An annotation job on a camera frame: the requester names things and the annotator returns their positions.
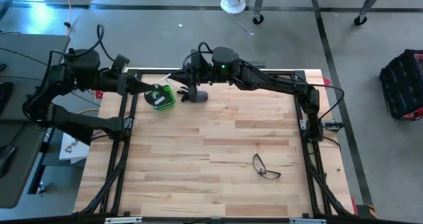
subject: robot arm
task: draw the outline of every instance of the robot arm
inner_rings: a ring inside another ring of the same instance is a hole
[[[194,60],[193,57],[192,63],[169,77],[188,87],[191,102],[196,102],[196,86],[201,83],[229,83],[244,91],[266,89],[292,94],[308,116],[307,138],[311,141],[323,140],[323,125],[318,117],[320,101],[317,89],[301,79],[271,77],[239,59],[238,54],[229,48],[218,47],[212,54],[213,65],[203,63],[203,58]]]
[[[84,50],[77,50],[75,53],[82,52]],[[111,139],[125,139],[127,128],[132,124],[130,119],[124,120],[119,117],[105,119],[74,114],[52,103],[52,100],[58,95],[66,95],[76,89],[115,92],[122,96],[127,93],[150,91],[151,85],[122,73],[128,62],[125,57],[118,56],[110,69],[98,69],[100,60],[94,50],[79,57],[67,54],[63,64],[51,66],[41,86],[36,87],[35,93],[27,95],[22,111],[28,119],[40,127],[58,128],[86,144],[90,143],[87,138],[92,135],[93,129],[105,131]]]

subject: wooden table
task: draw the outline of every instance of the wooden table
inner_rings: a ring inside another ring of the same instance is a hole
[[[320,70],[305,73],[309,83],[323,84]],[[148,83],[159,79],[143,76]],[[293,96],[240,91],[226,84],[200,89],[209,93],[206,103],[181,103],[178,97],[174,108],[160,112],[139,96],[120,213],[160,217],[301,217],[311,213]],[[317,89],[322,114],[329,104],[325,89]],[[117,116],[120,101],[119,95],[106,93],[99,116]],[[336,139],[330,132],[325,135]],[[107,138],[92,143],[75,211],[83,209],[103,185],[111,147]],[[339,148],[330,141],[321,142],[320,148],[328,185],[353,212]],[[279,179],[257,174],[252,166],[256,153],[268,170],[282,174]]]

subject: black keyboard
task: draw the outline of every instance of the black keyboard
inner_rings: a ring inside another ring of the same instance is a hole
[[[10,82],[0,81],[0,114],[6,107],[8,99],[12,95],[13,84]]]

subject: concrete floor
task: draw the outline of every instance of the concrete floor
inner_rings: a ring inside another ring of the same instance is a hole
[[[68,10],[51,8],[43,2],[66,4],[66,0],[15,0],[38,2],[31,8],[12,6],[0,20],[0,30],[31,34],[64,34]],[[218,6],[220,0],[71,0],[74,5],[184,5]],[[361,7],[364,0],[318,0],[320,7]],[[312,7],[311,0],[265,0],[269,7]],[[379,8],[423,8],[421,0],[378,0]],[[331,79],[315,14],[309,11],[264,11],[265,21],[251,23],[252,13],[235,18],[255,33],[252,37],[218,10],[102,10],[73,9],[71,43],[87,48],[95,40],[95,27],[106,29],[104,44],[114,56],[121,53],[137,66],[180,67],[191,48],[205,41],[212,47],[228,46],[242,58],[265,61],[269,68],[322,69]],[[421,13],[371,13],[368,22],[352,26],[357,13],[322,13],[329,46],[362,159],[364,172],[380,219],[421,222],[423,220],[423,169],[419,131],[423,122],[395,121],[386,112],[377,78],[382,67],[404,49],[423,49]],[[109,66],[100,51],[102,66]],[[333,104],[336,99],[329,93]],[[92,108],[90,104],[61,101],[72,111]],[[334,112],[340,118],[340,112]],[[339,133],[342,158],[350,191],[362,203],[360,189],[346,136]],[[43,181],[57,183],[43,197],[22,195],[18,207],[0,209],[0,220],[73,211],[81,170],[53,167]],[[34,205],[36,213],[25,211]]]

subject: white base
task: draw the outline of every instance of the white base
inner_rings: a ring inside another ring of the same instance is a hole
[[[245,9],[245,1],[240,0],[238,5],[230,6],[226,0],[220,1],[220,7],[226,12],[230,14],[237,14]]]

